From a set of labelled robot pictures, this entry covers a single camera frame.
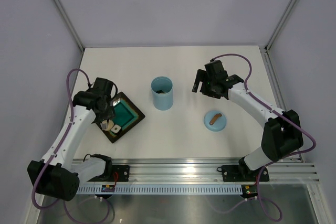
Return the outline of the blue cylindrical lunch box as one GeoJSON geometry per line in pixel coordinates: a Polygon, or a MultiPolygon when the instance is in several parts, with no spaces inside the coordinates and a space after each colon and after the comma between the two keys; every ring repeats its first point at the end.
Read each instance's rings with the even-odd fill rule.
{"type": "Polygon", "coordinates": [[[151,82],[153,105],[160,111],[173,106],[173,82],[168,77],[156,77],[151,82]]]}

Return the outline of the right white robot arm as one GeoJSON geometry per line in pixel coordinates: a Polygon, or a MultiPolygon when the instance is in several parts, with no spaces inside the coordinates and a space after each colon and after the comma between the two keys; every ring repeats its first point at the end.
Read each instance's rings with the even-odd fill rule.
{"type": "Polygon", "coordinates": [[[303,146],[299,115],[284,111],[253,94],[247,81],[229,75],[219,60],[212,60],[196,73],[192,92],[236,103],[262,127],[260,147],[238,162],[239,176],[252,179],[262,166],[277,162],[303,146]]]}

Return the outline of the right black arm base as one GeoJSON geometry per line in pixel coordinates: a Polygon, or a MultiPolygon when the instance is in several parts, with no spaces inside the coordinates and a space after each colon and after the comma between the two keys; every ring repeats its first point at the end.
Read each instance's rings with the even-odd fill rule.
{"type": "Polygon", "coordinates": [[[222,165],[216,169],[221,173],[223,182],[256,182],[261,168],[250,170],[243,158],[234,165],[222,165]]]}

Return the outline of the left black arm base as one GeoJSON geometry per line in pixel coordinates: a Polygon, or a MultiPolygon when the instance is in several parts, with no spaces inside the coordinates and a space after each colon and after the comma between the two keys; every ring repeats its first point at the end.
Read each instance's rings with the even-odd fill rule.
{"type": "Polygon", "coordinates": [[[85,162],[87,156],[91,158],[98,158],[105,161],[104,172],[101,175],[95,176],[89,182],[128,182],[130,166],[129,165],[114,165],[112,158],[101,154],[86,154],[83,161],[85,162]]]}

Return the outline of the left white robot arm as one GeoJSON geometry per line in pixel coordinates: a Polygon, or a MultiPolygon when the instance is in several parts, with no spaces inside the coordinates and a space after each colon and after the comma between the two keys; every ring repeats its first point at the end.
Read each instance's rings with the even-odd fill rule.
{"type": "Polygon", "coordinates": [[[104,131],[115,124],[112,89],[115,84],[104,78],[97,78],[87,91],[80,91],[70,98],[70,118],[58,137],[41,158],[31,161],[27,167],[33,185],[32,201],[41,194],[56,199],[70,201],[81,184],[98,178],[107,181],[115,178],[112,159],[94,154],[77,168],[72,168],[72,160],[79,144],[92,124],[99,124],[104,131]]]}

